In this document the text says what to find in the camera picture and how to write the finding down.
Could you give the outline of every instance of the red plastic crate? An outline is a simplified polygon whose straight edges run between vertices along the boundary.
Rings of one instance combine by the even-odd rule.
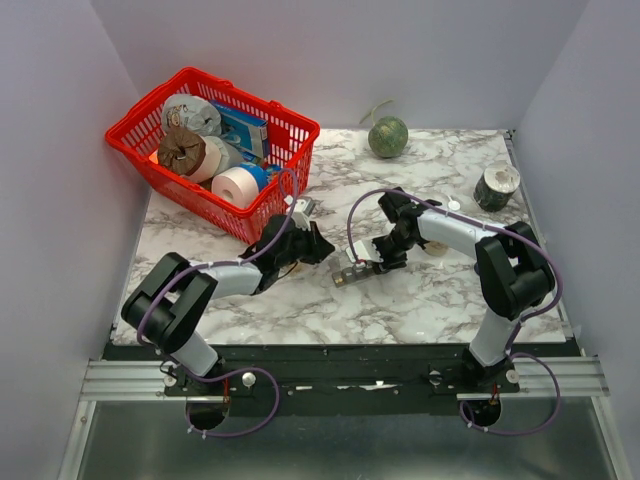
[[[162,106],[174,93],[215,99],[267,120],[271,148],[267,162],[293,169],[298,176],[300,193],[307,187],[311,150],[320,126],[278,102],[266,102],[235,88],[229,80],[187,67],[151,91],[107,131],[107,143],[122,152],[156,191],[234,237],[249,244],[256,242],[269,218],[286,211],[277,179],[260,192],[247,209],[241,210],[149,160],[149,155],[158,148],[165,135],[160,123]],[[287,193],[292,193],[291,176],[286,175],[282,183]]]

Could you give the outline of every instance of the marble surface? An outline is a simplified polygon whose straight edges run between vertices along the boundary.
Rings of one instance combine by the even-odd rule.
[[[331,279],[331,264],[344,263],[345,222],[354,201],[369,190],[402,186],[421,198],[446,204],[447,195],[461,212],[482,220],[527,221],[517,192],[498,213],[483,212],[473,201],[476,181],[496,160],[509,161],[499,132],[412,130],[404,154],[393,160],[373,157],[366,131],[323,130],[315,143],[305,195],[317,202],[313,219],[338,252],[333,262],[300,265],[270,290],[253,297],[212,302],[198,325],[209,343],[446,343],[468,342],[486,305],[473,260],[451,249],[432,257],[419,248],[403,270],[343,288]],[[354,217],[354,238],[390,230],[375,197]],[[167,252],[202,261],[233,259],[245,245],[222,230],[153,192],[126,287],[131,293]],[[134,344],[135,332],[117,323],[116,344]],[[518,341],[564,341],[557,310],[531,319]]]

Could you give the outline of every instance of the gray wall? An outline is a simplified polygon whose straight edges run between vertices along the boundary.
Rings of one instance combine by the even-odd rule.
[[[586,0],[92,0],[140,92],[185,65],[324,127],[513,128]]]
[[[580,342],[599,354],[640,477],[640,3],[592,0],[527,110],[516,153]]]
[[[56,478],[145,188],[104,144],[137,98],[85,0],[0,16],[0,478]]]

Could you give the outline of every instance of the purple hose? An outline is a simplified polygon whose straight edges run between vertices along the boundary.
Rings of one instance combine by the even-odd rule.
[[[286,216],[284,222],[282,222],[282,226],[280,227],[280,230],[278,230],[278,233],[276,233],[276,235],[271,239],[271,241],[267,245],[265,245],[265,247],[263,249],[261,249],[260,251],[254,253],[253,255],[251,255],[248,258],[241,259],[240,261],[224,260],[224,261],[212,262],[212,263],[200,263],[198,265],[193,265],[193,266],[181,271],[178,275],[173,277],[169,281],[169,283],[167,283],[167,285],[162,290],[160,290],[158,295],[156,295],[156,297],[151,302],[151,305],[149,305],[149,308],[147,309],[147,311],[145,312],[144,316],[142,317],[142,320],[140,321],[140,324],[138,325],[138,329],[136,331],[136,339],[137,339],[138,343],[140,343],[142,345],[153,345],[152,343],[149,343],[146,340],[144,340],[144,338],[142,338],[144,329],[147,326],[147,322],[149,322],[149,318],[151,318],[151,314],[153,313],[153,311],[158,307],[158,305],[160,304],[162,299],[165,297],[165,295],[167,293],[169,293],[169,291],[171,291],[171,289],[181,279],[183,279],[184,277],[186,277],[190,273],[198,271],[198,270],[204,270],[204,269],[209,269],[209,268],[214,268],[214,267],[223,267],[223,266],[235,267],[235,266],[238,266],[238,265],[244,265],[245,263],[253,262],[255,259],[259,258],[261,255],[263,255],[265,252],[267,252],[280,239],[280,237],[284,233],[285,229],[289,225],[289,222],[291,221],[291,216],[293,215],[293,208],[294,208],[294,206],[296,204],[296,200],[298,199],[298,177],[297,177],[296,173],[290,168],[283,168],[282,170],[280,170],[278,172],[278,186],[280,187],[280,191],[282,192],[282,195],[284,197],[287,196],[287,193],[286,193],[284,187],[282,186],[282,178],[283,178],[283,174],[285,172],[289,173],[289,175],[291,175],[291,177],[293,178],[293,202],[291,204],[291,207],[289,208],[289,211],[287,212],[287,216]],[[173,359],[173,358],[171,358],[171,359],[174,362],[176,362],[176,364],[178,364],[178,362],[175,359]],[[237,433],[205,432],[205,434],[207,436],[210,436],[210,437],[222,437],[222,438],[232,438],[232,437],[240,437],[240,436],[243,436],[243,435],[247,435],[249,433],[255,432],[256,430],[264,427],[267,423],[269,423],[271,421],[271,419],[274,417],[274,415],[276,414],[276,411],[278,410],[278,406],[280,405],[280,392],[278,390],[278,383],[276,382],[276,379],[273,377],[273,375],[271,375],[269,372],[267,372],[266,370],[264,370],[262,368],[258,368],[258,367],[241,368],[239,370],[234,370],[232,372],[225,373],[224,375],[221,375],[221,376],[215,377],[215,378],[204,378],[204,377],[200,377],[198,375],[195,375],[193,372],[189,371],[184,365],[182,365],[182,368],[184,368],[184,370],[187,373],[187,375],[189,375],[191,378],[193,378],[195,380],[198,380],[200,382],[203,382],[203,383],[219,382],[221,380],[224,380],[225,378],[229,378],[229,377],[231,377],[233,375],[237,375],[239,373],[244,373],[244,372],[259,372],[259,373],[262,373],[263,375],[266,375],[269,378],[269,380],[271,380],[271,383],[273,383],[273,386],[274,386],[274,388],[276,390],[276,397],[275,397],[275,400],[274,400],[274,403],[273,403],[273,408],[271,409],[271,412],[269,413],[269,415],[264,420],[262,420],[255,427],[252,427],[252,428],[249,428],[247,430],[243,430],[243,431],[237,432]]]
[[[488,427],[481,427],[480,425],[477,425],[474,422],[473,410],[472,410],[471,406],[467,402],[464,402],[464,401],[460,402],[460,412],[459,412],[460,413],[460,417],[462,418],[462,420],[464,420],[464,423],[466,423],[469,428],[473,428],[474,430],[478,430],[479,432],[491,433],[492,435],[500,435],[502,437],[522,437],[522,436],[525,436],[525,435],[533,435],[533,434],[541,432],[545,428],[549,427],[555,421],[555,419],[558,418],[558,415],[560,414],[560,409],[561,409],[561,406],[562,406],[562,401],[561,401],[561,398],[560,398],[560,385],[558,384],[558,379],[556,378],[556,376],[553,374],[553,372],[549,368],[549,365],[544,363],[538,357],[536,357],[534,355],[530,355],[528,353],[520,352],[520,353],[514,353],[509,358],[511,360],[513,360],[514,358],[530,358],[534,362],[537,362],[538,364],[542,365],[542,367],[549,373],[549,376],[551,377],[551,380],[553,381],[553,387],[556,390],[556,405],[555,405],[555,408],[553,409],[553,413],[551,413],[549,418],[544,423],[538,425],[535,428],[531,428],[529,430],[522,430],[522,431],[519,431],[519,432],[514,432],[514,431],[510,431],[510,430],[499,430],[499,429],[488,428]],[[471,412],[471,418],[467,417],[467,415],[465,413],[465,407],[467,407],[467,409]]]
[[[365,198],[370,197],[371,195],[375,195],[377,193],[394,193],[394,194],[397,194],[397,195],[402,195],[402,196],[407,197],[408,199],[410,199],[410,200],[412,200],[414,202],[419,203],[420,205],[424,205],[425,207],[427,207],[427,208],[429,208],[429,209],[433,210],[434,212],[437,212],[437,213],[439,213],[441,215],[447,215],[447,216],[449,216],[451,218],[455,218],[456,220],[460,220],[461,222],[464,222],[464,223],[466,223],[468,225],[472,225],[474,227],[483,228],[483,229],[488,230],[490,232],[501,233],[503,235],[507,235],[508,237],[511,237],[511,238],[513,238],[515,240],[518,240],[518,241],[524,243],[525,245],[531,247],[537,253],[542,255],[542,257],[547,261],[547,263],[549,264],[549,266],[553,270],[553,274],[556,277],[556,284],[557,284],[556,295],[555,295],[555,297],[553,297],[553,300],[551,301],[551,303],[549,303],[549,305],[547,305],[546,307],[541,308],[540,310],[536,310],[534,312],[530,312],[530,313],[528,313],[526,315],[523,315],[523,317],[520,319],[520,322],[518,323],[518,325],[516,325],[516,327],[514,328],[511,336],[509,337],[509,340],[507,341],[507,345],[506,345],[506,350],[507,351],[511,348],[511,346],[513,345],[513,342],[516,339],[516,336],[520,332],[520,328],[521,328],[520,324],[522,322],[524,322],[525,320],[528,320],[529,318],[536,317],[538,315],[542,315],[545,312],[548,312],[549,310],[554,308],[556,305],[558,305],[558,303],[560,302],[560,297],[562,296],[562,291],[564,290],[564,283],[562,281],[562,276],[560,275],[560,273],[558,271],[558,268],[556,267],[556,265],[553,262],[553,260],[551,259],[551,257],[549,257],[547,252],[542,250],[542,248],[540,248],[540,246],[536,245],[534,242],[532,242],[528,238],[525,238],[525,237],[523,237],[521,235],[518,235],[517,233],[514,233],[514,232],[512,232],[510,230],[505,230],[504,228],[500,228],[500,227],[494,227],[492,225],[486,225],[486,224],[484,224],[484,223],[482,223],[482,222],[480,222],[478,220],[474,220],[473,218],[468,218],[468,217],[465,217],[464,215],[460,215],[460,214],[455,213],[455,212],[450,212],[450,211],[445,210],[443,208],[431,205],[430,203],[427,203],[424,200],[419,199],[415,195],[411,195],[410,193],[400,192],[398,190],[393,190],[393,189],[390,189],[390,188],[378,188],[376,190],[372,190],[370,192],[365,193],[358,200],[356,200],[356,202],[351,207],[351,210],[349,211],[349,216],[347,217],[347,240],[349,241],[349,248],[351,248],[351,252],[353,253],[353,256],[356,259],[356,261],[358,260],[358,256],[356,254],[356,250],[355,250],[355,247],[353,245],[353,237],[351,235],[351,221],[353,219],[353,214],[356,211],[356,208],[358,207],[358,205],[360,205],[360,203],[362,203],[362,201]]]

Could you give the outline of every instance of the purple cable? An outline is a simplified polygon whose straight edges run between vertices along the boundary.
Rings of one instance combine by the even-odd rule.
[[[268,371],[259,368],[259,367],[247,367],[247,368],[240,368],[238,370],[234,370],[233,372],[229,372],[229,373],[225,373],[224,375],[220,375],[219,377],[215,377],[215,378],[202,378],[202,377],[198,377],[196,375],[193,375],[191,372],[189,372],[186,368],[185,371],[187,372],[187,374],[192,377],[195,378],[196,380],[203,382],[203,383],[215,383],[215,382],[220,382],[222,380],[224,380],[225,378],[229,378],[232,377],[233,375],[237,375],[239,373],[245,373],[245,372],[258,372],[258,373],[262,373],[263,375],[265,375],[269,380],[271,380],[271,383],[273,384],[273,388],[276,391],[276,398],[273,401],[273,408],[271,409],[271,411],[269,412],[269,415],[267,415],[260,423],[258,423],[257,425],[251,427],[251,428],[247,428],[246,430],[241,430],[239,432],[233,432],[233,433],[217,433],[217,432],[212,432],[209,430],[200,430],[197,429],[193,426],[193,424],[191,423],[191,415],[189,412],[189,409],[187,408],[187,411],[185,413],[185,417],[187,419],[187,423],[189,424],[189,429],[196,431],[198,433],[202,433],[207,437],[216,437],[216,438],[234,438],[234,437],[242,437],[243,435],[248,435],[250,433],[253,433],[257,430],[260,430],[262,427],[264,427],[267,423],[269,423],[271,421],[271,419],[273,419],[273,417],[276,414],[276,411],[278,410],[278,405],[280,405],[280,391],[278,390],[278,382],[276,381],[276,379],[273,377],[273,375],[271,375]]]
[[[151,318],[151,314],[153,313],[153,311],[158,307],[158,305],[160,304],[162,299],[165,297],[165,295],[167,293],[169,293],[169,291],[171,291],[171,289],[181,279],[183,279],[184,277],[186,277],[190,273],[198,271],[198,270],[204,270],[204,269],[209,269],[209,268],[214,268],[214,267],[223,267],[223,266],[235,267],[235,266],[238,266],[238,265],[244,265],[245,263],[253,262],[255,259],[259,258],[261,255],[266,253],[280,239],[280,237],[284,233],[285,229],[289,225],[289,222],[291,221],[291,216],[293,215],[293,209],[294,209],[294,206],[296,204],[296,200],[298,199],[298,177],[297,177],[296,173],[290,168],[283,168],[282,170],[280,170],[278,172],[278,186],[280,187],[280,191],[282,192],[282,195],[284,197],[287,196],[287,193],[286,193],[284,187],[282,186],[282,178],[283,178],[283,174],[285,172],[289,173],[289,175],[291,175],[291,177],[293,179],[293,202],[291,203],[291,207],[289,208],[289,211],[287,212],[287,216],[286,216],[284,222],[282,222],[282,226],[280,227],[280,230],[278,230],[278,233],[276,233],[276,235],[271,239],[271,241],[267,245],[265,245],[265,247],[263,249],[261,249],[260,251],[254,253],[253,255],[251,255],[248,258],[241,259],[239,262],[238,261],[232,261],[232,260],[223,260],[223,261],[211,262],[211,263],[200,263],[198,265],[193,265],[193,266],[191,266],[189,268],[186,268],[185,270],[183,270],[179,274],[177,274],[175,277],[173,277],[169,281],[169,283],[167,283],[167,285],[162,290],[160,290],[158,295],[156,295],[156,297],[151,302],[151,305],[149,305],[149,308],[147,309],[147,311],[145,312],[144,316],[142,317],[142,320],[140,321],[140,324],[138,325],[138,329],[136,331],[136,339],[137,339],[138,343],[140,343],[142,345],[153,345],[152,343],[149,343],[149,342],[147,342],[146,340],[144,340],[142,338],[142,334],[144,332],[144,329],[147,326],[147,322],[149,322],[149,318]],[[182,365],[182,368],[184,368],[184,370],[187,373],[187,375],[189,375],[191,378],[194,378],[194,379],[196,379],[196,380],[198,380],[200,382],[203,382],[203,383],[219,382],[221,380],[224,380],[225,378],[229,378],[229,377],[231,377],[233,375],[237,375],[238,373],[251,372],[251,371],[259,372],[259,373],[262,373],[262,374],[266,375],[269,378],[269,380],[271,380],[271,383],[273,383],[273,386],[274,386],[274,388],[276,390],[276,397],[275,397],[273,408],[271,409],[271,412],[258,425],[256,425],[255,427],[249,428],[247,430],[243,430],[241,432],[237,432],[237,433],[218,433],[218,434],[214,434],[213,432],[205,432],[205,434],[207,436],[231,438],[231,437],[240,437],[242,435],[247,435],[249,433],[255,432],[256,430],[264,427],[267,423],[269,423],[271,421],[271,419],[274,417],[274,415],[276,414],[276,411],[278,410],[278,406],[280,405],[280,392],[278,391],[278,383],[276,382],[276,379],[273,377],[273,375],[271,375],[269,372],[267,372],[266,370],[264,370],[262,368],[259,368],[259,367],[241,368],[239,370],[234,370],[232,372],[225,373],[224,375],[221,375],[221,376],[215,377],[215,378],[204,378],[204,377],[200,377],[198,375],[195,375],[193,372],[189,371],[184,365]]]
[[[471,406],[467,402],[464,402],[464,401],[460,402],[460,417],[462,418],[462,420],[464,420],[464,423],[466,423],[469,428],[473,428],[474,430],[478,430],[479,432],[491,433],[493,435],[500,435],[502,437],[522,437],[522,436],[525,436],[525,435],[533,435],[535,433],[541,432],[542,430],[544,430],[545,428],[550,426],[555,421],[555,419],[558,417],[558,414],[560,413],[560,408],[562,406],[562,402],[561,402],[561,398],[560,398],[560,385],[558,384],[558,379],[556,378],[556,376],[551,371],[551,368],[549,368],[549,365],[544,363],[538,357],[536,357],[534,355],[530,355],[528,353],[520,352],[520,353],[514,353],[509,358],[511,360],[513,360],[514,358],[530,358],[534,362],[537,362],[538,364],[542,365],[542,367],[549,373],[549,376],[551,377],[551,380],[553,381],[553,386],[554,386],[554,388],[556,390],[556,406],[553,409],[553,413],[551,413],[549,418],[544,423],[538,425],[535,428],[531,428],[529,430],[522,430],[520,432],[514,432],[514,431],[511,431],[511,430],[499,430],[499,429],[488,428],[488,427],[481,427],[480,425],[477,425],[474,422],[473,409],[471,408]],[[467,407],[468,410],[471,412],[471,418],[467,417],[467,415],[466,415],[466,413],[464,411],[465,407]]]
[[[376,190],[371,190],[370,192],[365,193],[358,200],[356,200],[356,202],[351,207],[351,210],[349,211],[349,216],[347,217],[347,240],[349,241],[349,248],[351,248],[351,252],[353,253],[353,257],[356,259],[356,261],[358,261],[358,256],[356,254],[356,250],[355,250],[355,247],[353,245],[353,237],[351,235],[351,221],[353,219],[353,214],[356,211],[356,208],[358,207],[358,205],[360,205],[360,203],[362,203],[362,201],[365,198],[370,197],[371,195],[375,195],[377,193],[394,193],[394,194],[397,194],[397,195],[402,195],[404,197],[407,197],[409,200],[417,202],[420,205],[424,205],[425,207],[427,207],[427,208],[429,208],[429,209],[433,210],[434,212],[437,212],[437,213],[439,213],[441,215],[445,215],[445,216],[449,216],[451,218],[455,218],[456,220],[460,220],[461,222],[464,222],[464,223],[466,223],[468,225],[472,225],[474,227],[483,228],[483,229],[488,230],[490,232],[501,233],[503,235],[507,235],[508,237],[511,237],[511,238],[513,238],[515,240],[518,240],[518,241],[524,243],[525,245],[533,248],[537,253],[539,253],[547,261],[547,263],[549,264],[549,266],[553,270],[554,276],[556,277],[556,284],[557,284],[556,295],[555,295],[555,297],[553,297],[553,300],[551,301],[551,303],[549,303],[549,305],[547,305],[544,308],[541,308],[540,310],[536,310],[534,312],[530,312],[530,313],[524,315],[520,319],[520,322],[518,322],[518,325],[516,325],[516,327],[513,329],[513,332],[511,333],[511,336],[509,337],[509,339],[507,341],[507,345],[506,345],[506,350],[507,351],[513,345],[513,342],[515,341],[516,336],[520,332],[521,324],[524,321],[526,321],[526,320],[528,320],[528,319],[530,319],[532,317],[536,317],[538,315],[542,315],[545,312],[548,312],[549,310],[554,308],[560,302],[560,297],[562,296],[562,291],[564,290],[564,283],[562,281],[562,276],[560,275],[560,273],[558,271],[558,268],[556,267],[556,265],[553,262],[553,260],[551,259],[551,257],[549,257],[547,252],[542,250],[542,248],[540,248],[539,245],[536,245],[534,242],[532,242],[528,238],[525,238],[525,237],[523,237],[521,235],[518,235],[517,233],[514,233],[514,232],[512,232],[510,230],[505,230],[504,228],[500,228],[500,227],[494,227],[492,225],[486,225],[486,224],[484,224],[484,223],[482,223],[482,222],[480,222],[478,220],[474,220],[473,218],[465,217],[464,215],[460,215],[460,214],[455,213],[455,212],[450,212],[450,211],[445,210],[443,208],[431,205],[430,203],[427,203],[424,200],[419,199],[415,195],[411,195],[410,193],[400,192],[398,190],[393,190],[393,189],[390,189],[390,188],[378,188]]]

